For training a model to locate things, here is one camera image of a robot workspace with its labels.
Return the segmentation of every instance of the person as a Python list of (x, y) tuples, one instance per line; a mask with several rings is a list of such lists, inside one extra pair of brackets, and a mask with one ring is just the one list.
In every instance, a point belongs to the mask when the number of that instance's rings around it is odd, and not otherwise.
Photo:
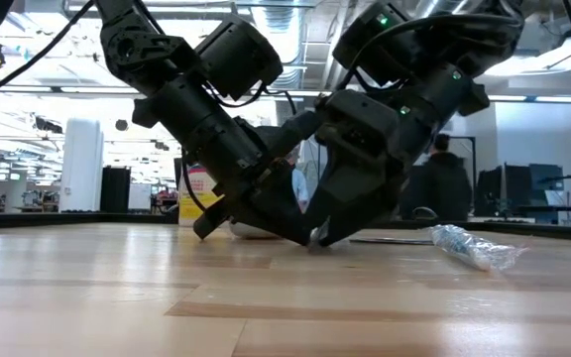
[(462, 160), (449, 152), (450, 140), (446, 134), (435, 137), (415, 178), (413, 206), (430, 208), (443, 221), (466, 221), (473, 193)]
[(309, 196), (307, 193), (307, 182), (305, 181), (305, 175), (303, 172), (296, 168), (296, 150), (293, 150), (285, 158), (287, 162), (292, 165), (292, 189), (294, 190), (294, 197), (298, 202), (298, 207), (301, 211), (304, 211), (307, 202), (309, 201)]

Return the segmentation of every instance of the ceiling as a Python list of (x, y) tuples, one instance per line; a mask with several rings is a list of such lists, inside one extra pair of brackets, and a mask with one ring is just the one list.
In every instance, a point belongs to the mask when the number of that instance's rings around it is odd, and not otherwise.
[[(308, 91), (312, 96), (313, 91), (332, 88), (340, 80), (344, 69), (333, 60), (331, 51), (342, 30), (371, 3), (371, 0), (244, 0), (233, 5), (221, 1), (144, 1), (168, 34), (182, 36), (192, 46), (199, 44), (231, 11), (236, 12), (251, 21), (280, 54), (285, 73), (274, 87)], [(0, 68), (0, 79), (51, 41), (84, 2), (16, 1), (0, 27), (0, 44), (6, 61)], [(478, 1), (402, 0), (400, 3), (414, 14), (423, 11), (425, 5), (452, 3), (466, 11)], [(554, 0), (524, 2), (526, 25), (517, 56), (490, 70), (493, 75), (479, 78), (489, 93), (571, 95), (571, 41), (559, 46), (562, 40), (558, 35), (569, 30), (560, 4)], [(35, 129), (35, 118), (47, 118), (63, 129), (68, 118), (97, 118), (105, 131), (106, 164), (132, 167), (148, 179), (171, 180), (172, 158), (179, 156), (179, 146), (165, 128), (148, 130), (132, 125), (127, 131), (115, 129), (116, 120), (131, 118), (132, 98), (137, 95), (108, 72), (98, 39), (102, 24), (97, 15), (90, 11), (44, 59), (0, 93), (0, 137), (16, 137), (0, 140), (0, 147), (5, 146), (2, 142), (37, 147), (51, 163), (58, 164), (62, 158), (62, 135)], [(282, 98), (265, 98), (230, 114), (240, 115), (254, 125), (277, 125), (289, 115), (289, 109)], [(155, 142), (168, 143), (169, 150), (156, 149)], [(6, 148), (0, 150), (6, 155), (14, 152), (11, 147)], [(152, 165), (151, 158), (158, 158), (158, 162)]]

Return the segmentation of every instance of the white wall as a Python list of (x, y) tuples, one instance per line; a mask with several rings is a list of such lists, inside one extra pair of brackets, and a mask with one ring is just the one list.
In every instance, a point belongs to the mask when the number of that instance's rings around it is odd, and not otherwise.
[(65, 130), (59, 211), (100, 207), (103, 133), (98, 120), (71, 118)]
[[(443, 133), (451, 136), (475, 137), (477, 173), (483, 170), (492, 170), (500, 162), (498, 160), (498, 139), (497, 139), (497, 110), (493, 103), (489, 108), (475, 113), (468, 117), (455, 115), (451, 118), (449, 125), (442, 130)], [(453, 143), (451, 152), (467, 159), (467, 168), (470, 170), (472, 155), (468, 152), (467, 141)]]
[[(498, 160), (553, 164), (571, 175), (571, 104), (498, 103)], [(565, 182), (571, 194), (571, 180)]]

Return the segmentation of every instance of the air duct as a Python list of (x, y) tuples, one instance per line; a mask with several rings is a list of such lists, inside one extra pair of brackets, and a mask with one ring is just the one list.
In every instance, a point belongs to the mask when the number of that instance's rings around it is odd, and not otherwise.
[[(303, 11), (299, 8), (272, 6), (253, 7), (251, 12), (257, 28), (273, 45), (282, 63), (300, 66), (303, 60)], [(300, 68), (285, 68), (272, 87), (298, 89), (301, 78)]]

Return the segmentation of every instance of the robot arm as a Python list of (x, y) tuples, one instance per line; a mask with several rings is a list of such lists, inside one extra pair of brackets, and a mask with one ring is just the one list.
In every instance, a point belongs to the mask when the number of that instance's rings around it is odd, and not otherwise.
[[(231, 16), (193, 49), (163, 34), (138, 0), (94, 0), (103, 20), (101, 42), (109, 70), (138, 89), (133, 121), (164, 125), (217, 182), (222, 198), (194, 230), (204, 238), (224, 220), (260, 227), (306, 245), (312, 228), (321, 245), (363, 228), (397, 205), (405, 174), (459, 111), (489, 105), (473, 78), (514, 50), (522, 21), (517, 4), (491, 0), (484, 13), (411, 20), (392, 2), (372, 4), (339, 41), (334, 56), (348, 76), (281, 128), (254, 128), (230, 118), (207, 91), (237, 100), (260, 82), (265, 89), (283, 71), (259, 32)], [(357, 68), (379, 85), (363, 81)], [(352, 75), (368, 92), (345, 90)], [(303, 216), (283, 158), (315, 133), (329, 162)]]
[[(333, 54), (349, 68), (347, 79), (316, 107), (323, 122), (316, 138), (327, 147), (328, 165), (306, 214), (319, 227), (313, 239), (320, 245), (393, 211), (431, 138), (455, 112), (470, 115), (490, 105), (473, 78), (513, 54), (523, 26), (518, 5), (485, 3), (482, 11), (499, 17), (411, 20), (394, 2), (377, 2), (343, 34)], [(378, 85), (393, 85), (372, 88), (355, 65)], [(344, 90), (350, 75), (369, 90)]]
[(167, 36), (136, 0), (94, 0), (103, 21), (101, 43), (107, 67), (147, 96), (136, 100), (133, 122), (161, 123), (217, 182), (221, 198), (195, 222), (206, 237), (233, 217), (305, 245), (309, 229), (291, 188), (291, 167), (283, 158), (320, 122), (303, 113), (281, 128), (254, 128), (231, 118), (209, 94), (237, 100), (283, 71), (267, 40), (250, 24), (231, 16), (197, 48)]

